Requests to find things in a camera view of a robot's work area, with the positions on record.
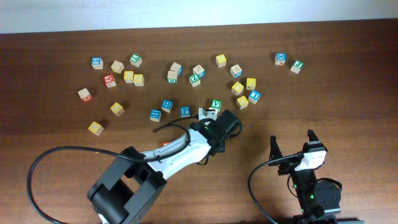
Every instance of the cube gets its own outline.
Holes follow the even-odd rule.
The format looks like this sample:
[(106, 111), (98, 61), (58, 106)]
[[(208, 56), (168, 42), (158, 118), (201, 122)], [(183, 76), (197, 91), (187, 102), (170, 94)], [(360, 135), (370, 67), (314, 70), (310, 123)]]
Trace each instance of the cube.
[(296, 74), (299, 74), (299, 72), (303, 68), (303, 66), (304, 66), (303, 62), (301, 62), (299, 60), (296, 60), (296, 62), (294, 62), (294, 64), (293, 64), (292, 68), (290, 69), (290, 71), (292, 71), (292, 72), (294, 72)]
[(199, 78), (202, 78), (205, 76), (205, 70), (200, 65), (197, 65), (195, 68), (193, 68), (193, 74), (196, 74), (199, 76)]
[(236, 105), (238, 106), (239, 109), (246, 108), (249, 105), (248, 99), (246, 99), (245, 96), (239, 97), (236, 100)]
[(149, 118), (151, 121), (159, 122), (161, 116), (162, 116), (162, 112), (160, 112), (160, 110), (151, 110)]
[(134, 75), (134, 84), (135, 86), (144, 86), (144, 75), (143, 74), (135, 74)]
[(162, 103), (162, 111), (170, 113), (173, 108), (173, 102), (170, 100), (164, 100)]
[(88, 129), (96, 134), (96, 135), (100, 135), (101, 132), (104, 130), (104, 127), (102, 127), (100, 124), (98, 124), (97, 122), (93, 121), (92, 124), (90, 125), (90, 127), (88, 127)]
[(111, 106), (111, 111), (117, 116), (120, 116), (123, 114), (124, 108), (122, 107), (122, 105), (116, 102), (114, 105)]
[(169, 83), (177, 83), (178, 74), (175, 71), (169, 71), (167, 73), (167, 81)]
[(182, 73), (182, 66), (174, 62), (170, 71), (177, 72), (177, 75), (180, 75)]
[(259, 100), (260, 96), (261, 96), (261, 93), (257, 92), (256, 90), (253, 90), (249, 95), (249, 101), (256, 104), (257, 100)]
[(80, 90), (79, 92), (77, 92), (80, 96), (80, 99), (83, 100), (83, 102), (87, 102), (89, 100), (91, 100), (93, 97), (90, 95), (90, 92), (84, 88), (82, 90)]
[(221, 100), (213, 100), (211, 102), (211, 107), (209, 108), (211, 110), (217, 110), (217, 112), (220, 112), (221, 109)]
[(139, 67), (140, 64), (142, 63), (142, 58), (140, 55), (133, 54), (130, 58), (130, 63), (135, 66)]
[(286, 62), (285, 53), (276, 53), (275, 55), (275, 65), (283, 65)]
[(193, 87), (195, 87), (195, 86), (200, 84), (200, 78), (199, 78), (199, 76), (197, 74), (191, 75), (189, 77), (189, 82), (191, 83), (191, 85)]
[(224, 67), (226, 65), (226, 58), (225, 55), (219, 55), (216, 57), (216, 63), (219, 68)]
[(180, 108), (181, 118), (187, 118), (191, 116), (191, 112), (189, 110), (189, 106), (183, 106)]
[(124, 81), (126, 83), (134, 83), (134, 72), (133, 71), (124, 71)]
[(121, 62), (114, 61), (112, 66), (111, 66), (111, 68), (112, 68), (112, 71), (114, 71), (116, 73), (119, 73), (119, 74), (122, 74), (122, 71), (124, 69), (124, 65)]
[(234, 66), (231, 67), (230, 72), (231, 72), (231, 74), (232, 74), (232, 76), (234, 78), (238, 78), (238, 77), (240, 77), (242, 75), (243, 71), (242, 71), (242, 68), (239, 65), (234, 65)]
[(94, 69), (102, 69), (104, 67), (104, 62), (100, 57), (93, 57), (91, 59), (91, 66), (93, 66)]
[(238, 96), (239, 94), (241, 94), (244, 90), (244, 86), (240, 83), (240, 82), (236, 82), (233, 86), (232, 86), (232, 92)]
[(116, 86), (116, 82), (114, 81), (113, 75), (104, 76), (104, 82), (108, 88)]
[(247, 90), (254, 90), (256, 87), (256, 79), (255, 78), (248, 78), (246, 80), (246, 89)]

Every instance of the wooden cube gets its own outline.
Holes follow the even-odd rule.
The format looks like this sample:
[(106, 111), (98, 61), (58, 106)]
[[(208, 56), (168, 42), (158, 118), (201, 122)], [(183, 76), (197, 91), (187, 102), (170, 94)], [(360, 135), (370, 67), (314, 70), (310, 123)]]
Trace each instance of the wooden cube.
[(199, 76), (197, 74), (191, 75), (189, 77), (189, 82), (191, 83), (191, 85), (193, 87), (195, 87), (195, 86), (200, 84), (200, 78), (199, 78)]
[(122, 107), (122, 105), (120, 105), (118, 102), (116, 102), (114, 105), (111, 106), (111, 111), (120, 116), (123, 114), (124, 112), (124, 108)]
[(261, 96), (261, 93), (257, 92), (256, 90), (253, 90), (249, 95), (249, 101), (256, 104), (257, 100), (259, 100), (260, 96)]
[(133, 54), (130, 58), (130, 63), (135, 66), (139, 67), (140, 64), (142, 63), (142, 58), (140, 55)]
[(170, 68), (170, 71), (177, 72), (177, 75), (181, 75), (182, 66), (174, 62)]
[(217, 64), (217, 66), (219, 68), (221, 68), (221, 67), (226, 65), (226, 58), (225, 58), (224, 54), (219, 55), (219, 56), (216, 57), (216, 64)]
[(83, 100), (83, 102), (87, 102), (89, 100), (91, 100), (93, 97), (90, 95), (90, 92), (84, 88), (82, 90), (80, 90), (79, 92), (77, 92), (80, 96), (80, 99)]
[(296, 73), (296, 74), (299, 74), (299, 72), (301, 71), (301, 69), (303, 68), (303, 66), (304, 66), (304, 63), (303, 63), (303, 62), (301, 62), (301, 61), (299, 61), (299, 60), (296, 60), (296, 61), (294, 62), (294, 64), (293, 64), (292, 68), (290, 69), (290, 71), (292, 71), (292, 72), (294, 72), (294, 73)]
[(183, 106), (180, 108), (181, 118), (187, 118), (191, 116), (191, 112), (189, 110), (189, 106)]
[(124, 81), (126, 83), (134, 83), (134, 72), (133, 71), (124, 71)]
[(170, 113), (173, 108), (173, 102), (170, 100), (164, 100), (162, 103), (162, 111)]
[(243, 109), (249, 105), (249, 101), (248, 99), (246, 99), (245, 96), (242, 96), (236, 100), (236, 105), (238, 106), (239, 109)]
[(230, 72), (234, 78), (240, 77), (243, 73), (242, 68), (239, 65), (232, 66)]
[(167, 81), (169, 83), (177, 83), (178, 74), (175, 71), (169, 71), (167, 73)]
[(116, 82), (114, 81), (113, 75), (104, 76), (104, 82), (108, 88), (116, 86)]
[(241, 94), (243, 92), (244, 86), (240, 83), (240, 82), (236, 82), (233, 86), (232, 86), (232, 92), (238, 96), (239, 94)]
[(161, 116), (162, 116), (162, 112), (160, 112), (160, 110), (152, 110), (152, 111), (150, 111), (149, 118), (151, 121), (159, 122)]
[(283, 65), (286, 62), (285, 53), (276, 53), (275, 55), (275, 65)]
[(102, 69), (104, 67), (104, 62), (100, 57), (93, 57), (91, 59), (91, 66), (93, 66), (94, 69)]
[(111, 66), (111, 68), (112, 68), (112, 71), (114, 71), (116, 73), (119, 73), (119, 74), (122, 74), (122, 71), (124, 69), (124, 65), (121, 62), (114, 61), (112, 66)]
[(247, 90), (254, 90), (256, 88), (256, 79), (255, 78), (248, 78), (246, 80), (246, 89)]
[(205, 70), (202, 68), (202, 66), (197, 65), (195, 68), (193, 68), (193, 74), (196, 74), (199, 76), (199, 78), (202, 78), (205, 76)]
[(90, 127), (88, 127), (88, 129), (96, 134), (96, 135), (100, 135), (101, 132), (104, 130), (104, 127), (102, 127), (100, 124), (98, 124), (97, 122), (93, 121), (92, 124), (90, 125)]
[(211, 110), (217, 110), (217, 112), (220, 112), (221, 109), (221, 100), (213, 100), (211, 102), (211, 107), (209, 108)]
[(135, 74), (134, 75), (134, 84), (135, 86), (144, 86), (144, 75), (143, 74)]

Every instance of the letter cube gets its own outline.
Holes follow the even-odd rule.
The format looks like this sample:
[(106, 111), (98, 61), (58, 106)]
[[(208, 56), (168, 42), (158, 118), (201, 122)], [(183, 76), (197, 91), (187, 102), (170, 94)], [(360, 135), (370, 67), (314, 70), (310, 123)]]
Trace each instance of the letter cube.
[(173, 102), (171, 102), (170, 100), (164, 100), (162, 103), (162, 111), (166, 111), (168, 113), (170, 113), (172, 111), (173, 108)]
[(199, 78), (199, 76), (197, 74), (191, 75), (189, 77), (189, 82), (191, 83), (191, 85), (193, 87), (195, 87), (195, 86), (200, 84), (200, 78)]
[(111, 111), (120, 116), (123, 114), (124, 112), (124, 108), (122, 107), (122, 105), (120, 105), (118, 102), (116, 102), (114, 105), (111, 106)]
[(220, 112), (221, 109), (221, 100), (213, 100), (211, 102), (211, 107), (209, 108), (211, 110), (217, 110), (217, 112)]
[(290, 71), (292, 71), (292, 72), (294, 72), (296, 74), (299, 74), (299, 72), (303, 68), (303, 66), (304, 66), (303, 62), (301, 62), (299, 60), (296, 60), (296, 62), (294, 62), (294, 64), (293, 64), (292, 68), (290, 69)]
[(159, 122), (161, 116), (162, 116), (162, 113), (160, 112), (160, 110), (151, 110), (149, 118), (151, 121)]
[(236, 82), (233, 86), (232, 86), (232, 92), (238, 96), (239, 94), (241, 94), (243, 92), (244, 86), (240, 83), (240, 82)]
[(255, 78), (248, 78), (246, 80), (246, 89), (247, 90), (254, 90), (256, 87), (256, 79)]
[(126, 83), (134, 83), (134, 72), (133, 71), (124, 71), (124, 81)]
[(104, 76), (104, 82), (108, 88), (116, 86), (116, 82), (114, 81), (113, 75)]
[(191, 112), (189, 110), (189, 106), (183, 106), (180, 108), (181, 118), (186, 118), (191, 116)]
[(242, 75), (243, 71), (242, 71), (242, 68), (239, 65), (234, 65), (234, 66), (231, 67), (230, 72), (231, 72), (231, 74), (232, 74), (232, 76), (234, 78), (238, 78), (238, 77), (240, 77)]
[(261, 93), (257, 92), (256, 90), (253, 90), (249, 95), (249, 101), (256, 104), (257, 100), (259, 100), (260, 96), (261, 96)]
[(111, 68), (112, 68), (112, 71), (114, 71), (116, 73), (119, 73), (119, 74), (122, 74), (122, 71), (124, 69), (124, 65), (121, 62), (114, 61), (112, 66), (111, 66)]
[(135, 66), (139, 67), (140, 64), (142, 63), (142, 58), (140, 55), (133, 54), (130, 58), (130, 63)]
[(170, 68), (170, 71), (177, 72), (177, 75), (180, 75), (182, 72), (182, 66), (174, 62)]
[(169, 71), (167, 73), (167, 81), (169, 83), (177, 83), (178, 74), (175, 71)]
[(275, 55), (275, 65), (283, 65), (286, 62), (285, 53), (276, 53)]
[(236, 105), (238, 106), (239, 109), (246, 108), (249, 105), (248, 99), (246, 99), (245, 96), (239, 97), (236, 100)]
[(217, 66), (218, 66), (219, 68), (225, 66), (225, 65), (226, 65), (226, 58), (225, 58), (225, 55), (222, 54), (222, 55), (217, 56), (217, 57), (216, 57), (216, 63), (217, 63)]
[(88, 127), (88, 129), (96, 134), (96, 135), (100, 135), (101, 132), (104, 130), (104, 127), (102, 127), (100, 124), (98, 124), (97, 122), (93, 121), (92, 124), (90, 125), (90, 127)]
[(91, 66), (93, 66), (94, 69), (102, 69), (104, 67), (104, 62), (100, 57), (93, 57), (91, 59)]
[(144, 86), (144, 75), (143, 74), (135, 74), (134, 75), (134, 84), (135, 86)]
[(199, 76), (199, 78), (202, 78), (205, 76), (205, 70), (200, 65), (197, 65), (195, 68), (193, 68), (193, 74), (196, 74)]
[(80, 90), (79, 92), (77, 92), (80, 96), (80, 99), (83, 100), (83, 102), (87, 102), (89, 100), (91, 100), (93, 97), (90, 95), (90, 92), (84, 88), (82, 90)]

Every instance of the brown tabletop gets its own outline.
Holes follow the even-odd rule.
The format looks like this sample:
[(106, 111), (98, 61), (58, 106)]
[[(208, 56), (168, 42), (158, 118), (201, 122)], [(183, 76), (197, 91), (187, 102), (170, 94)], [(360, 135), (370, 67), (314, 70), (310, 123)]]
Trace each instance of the brown tabletop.
[[(301, 151), (313, 129), (328, 148), (317, 177), (343, 184), (340, 218), (367, 223), (398, 220), (398, 20), (306, 22), (176, 29), (102, 30), (0, 35), (0, 220), (2, 223), (45, 223), (27, 199), (26, 177), (32, 161), (57, 146), (91, 146), (121, 152), (129, 146), (153, 150), (183, 134), (152, 129), (222, 101), (243, 122), (242, 134), (226, 142), (226, 152), (207, 166), (190, 165), (168, 184), (145, 216), (144, 223), (238, 223), (265, 221), (247, 190), (247, 178), (268, 160), (270, 135), (284, 155)], [(276, 52), (287, 53), (284, 66), (274, 65)], [(139, 54), (139, 68), (129, 57)], [(227, 66), (215, 57), (225, 54)], [(103, 70), (90, 60), (102, 57)], [(114, 60), (125, 70), (144, 74), (145, 86), (125, 83), (111, 71)], [(305, 65), (296, 75), (294, 60)], [(177, 62), (183, 72), (177, 84), (167, 71)], [(229, 73), (239, 64), (241, 78)], [(206, 76), (195, 88), (192, 68)], [(117, 86), (107, 88), (112, 73)], [(243, 110), (231, 93), (234, 82), (257, 79), (262, 95)], [(78, 90), (93, 99), (82, 102)], [(245, 90), (242, 95), (248, 96)], [(160, 123), (151, 109), (172, 100), (171, 113)], [(116, 116), (115, 102), (126, 111)], [(104, 126), (100, 136), (88, 131), (92, 121)], [(184, 126), (191, 121), (182, 122)], [(88, 189), (113, 161), (90, 152), (59, 152), (46, 157), (34, 173), (38, 204), (49, 215), (70, 223), (99, 223), (86, 198)], [(276, 218), (301, 213), (289, 194), (287, 176), (264, 167), (252, 180), (254, 194)], [(136, 188), (133, 180), (125, 181)]]

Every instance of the white wall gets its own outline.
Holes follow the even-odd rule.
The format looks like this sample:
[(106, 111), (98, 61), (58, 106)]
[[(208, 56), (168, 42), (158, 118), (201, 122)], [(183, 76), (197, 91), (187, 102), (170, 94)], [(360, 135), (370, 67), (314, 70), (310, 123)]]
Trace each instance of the white wall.
[(398, 0), (0, 0), (0, 33), (398, 17)]

